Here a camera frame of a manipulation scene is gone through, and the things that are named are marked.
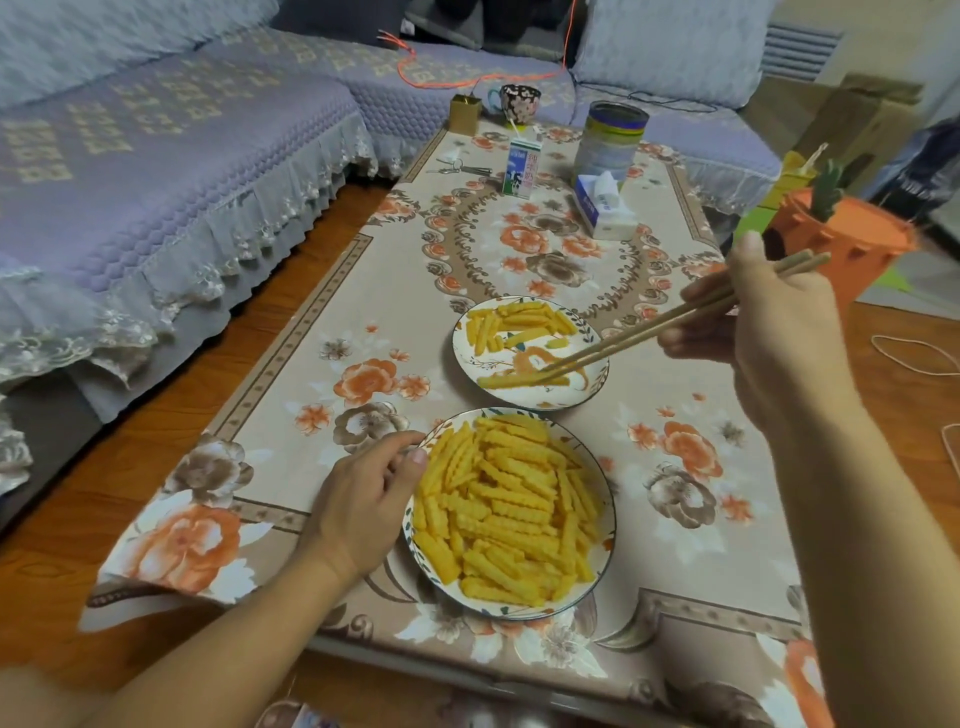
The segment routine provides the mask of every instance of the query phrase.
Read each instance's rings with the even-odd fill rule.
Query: mug
[[[534,120],[541,95],[531,85],[504,84],[499,89],[492,88],[487,101],[494,111],[501,111],[510,121],[525,126]]]

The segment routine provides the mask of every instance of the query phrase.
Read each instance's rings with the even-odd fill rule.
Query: gray sofa
[[[252,2],[269,17],[271,0]],[[404,83],[404,51],[214,25],[85,85],[0,97],[0,529],[223,330],[348,173],[398,176],[455,93]],[[603,93],[546,61],[415,45],[419,81],[549,74],[534,82],[544,122],[582,124]],[[735,112],[649,108],[647,138],[686,156],[709,203],[742,212],[772,185],[779,161]]]

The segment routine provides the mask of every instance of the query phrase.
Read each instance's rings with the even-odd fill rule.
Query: coffee table
[[[450,349],[474,303],[544,296],[608,333],[675,304],[720,265],[671,150],[641,145],[624,187],[636,236],[599,242],[585,235],[567,183],[579,132],[546,130],[529,201],[503,196],[496,180],[441,173],[440,157],[453,153],[502,170],[508,141],[484,122],[475,137],[441,132],[423,150],[157,483],[102,568],[85,628],[169,608],[177,594],[235,603],[281,567],[337,459],[491,404]],[[622,724],[638,712],[707,723],[739,712],[786,726],[819,710],[770,455],[729,370],[638,347],[613,361],[593,400],[555,418],[598,457],[615,494],[612,562],[590,597],[536,623],[465,614],[398,542],[315,646]]]

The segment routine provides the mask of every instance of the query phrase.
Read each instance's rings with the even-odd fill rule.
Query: ceramic plate
[[[586,466],[588,472],[588,484],[592,487],[593,492],[600,497],[604,504],[604,512],[597,521],[597,533],[600,534],[600,543],[594,545],[594,547],[590,550],[590,553],[587,555],[587,560],[589,561],[590,567],[596,574],[596,577],[593,579],[592,583],[576,584],[562,600],[548,601],[542,607],[522,607],[515,604],[504,604],[503,602],[497,601],[471,599],[468,596],[464,596],[464,593],[460,591],[459,581],[454,581],[447,585],[442,584],[440,578],[437,576],[437,573],[434,571],[433,566],[431,566],[430,562],[423,555],[422,551],[420,551],[420,548],[413,542],[414,500],[412,498],[410,498],[410,503],[407,505],[407,509],[403,516],[403,539],[407,542],[408,547],[410,547],[410,552],[414,555],[414,560],[417,562],[420,568],[423,569],[423,573],[426,574],[427,578],[430,580],[430,583],[436,586],[437,589],[440,589],[446,593],[448,596],[450,596],[450,598],[463,604],[465,607],[488,617],[496,617],[499,619],[511,619],[518,621],[543,619],[545,617],[555,615],[558,612],[562,612],[564,609],[569,609],[577,604],[577,602],[587,596],[593,590],[593,587],[596,586],[597,582],[603,578],[603,574],[607,570],[607,565],[610,563],[610,559],[613,554],[613,544],[616,540],[616,513],[613,510],[613,495],[610,492],[610,485],[607,482],[607,478],[603,475],[603,471],[600,470],[600,466],[597,464],[597,461],[594,459],[593,455],[590,454],[589,450],[584,447],[583,443],[570,434],[565,427],[557,425],[556,423],[552,423],[533,412],[526,412],[524,410],[514,409],[513,407],[485,407],[483,409],[474,409],[470,412],[464,412],[463,414],[447,420],[442,425],[434,429],[429,435],[426,436],[426,439],[423,440],[421,447],[430,450],[440,436],[451,427],[459,428],[463,423],[471,423],[480,417],[491,417],[493,415],[506,414],[519,414],[525,415],[526,417],[531,417],[535,420],[543,420],[550,427],[551,437],[565,441],[568,445],[570,445],[571,448],[576,450],[583,459],[584,465]]]
[[[561,336],[543,336],[540,339],[534,339],[526,344],[517,344],[512,349],[505,349],[502,352],[491,353],[484,352],[480,356],[473,354],[473,346],[467,341],[467,320],[469,311],[464,314],[457,326],[453,329],[453,352],[460,363],[460,367],[467,376],[476,383],[481,376],[492,376],[508,371],[533,372],[535,369],[543,369],[547,364],[570,356],[573,353],[586,349],[591,344],[600,341],[597,332],[593,327],[584,321],[573,311],[563,306],[556,305],[545,299],[538,299],[532,296],[510,296],[499,299],[491,299],[474,306],[471,310],[494,309],[507,303],[537,301],[546,303],[555,311],[562,311],[573,322],[577,328],[577,333],[573,336],[566,336],[567,346],[562,349],[547,349],[546,343],[551,339],[559,339]],[[566,386],[536,386],[536,387],[517,387],[516,389],[493,389],[484,390],[489,392],[499,400],[515,404],[524,409],[534,409],[540,412],[550,412],[558,409],[567,409],[568,407],[582,404],[589,400],[593,395],[600,391],[607,376],[610,373],[610,360],[608,358],[589,364],[585,369],[571,372],[570,383]]]

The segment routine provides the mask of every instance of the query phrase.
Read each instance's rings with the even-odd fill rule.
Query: wooden chopsticks
[[[800,251],[774,263],[774,271],[781,278],[794,276],[798,273],[809,273],[830,260],[829,253],[814,255],[810,250]],[[729,282],[721,285],[714,291],[697,301],[690,301],[671,308],[656,319],[644,322],[638,326],[628,328],[622,333],[611,336],[593,344],[577,353],[559,359],[539,372],[529,375],[529,384],[535,386],[558,376],[563,376],[577,369],[586,367],[600,359],[622,352],[625,349],[658,336],[667,328],[683,326],[709,316],[723,313],[737,304],[736,294]]]

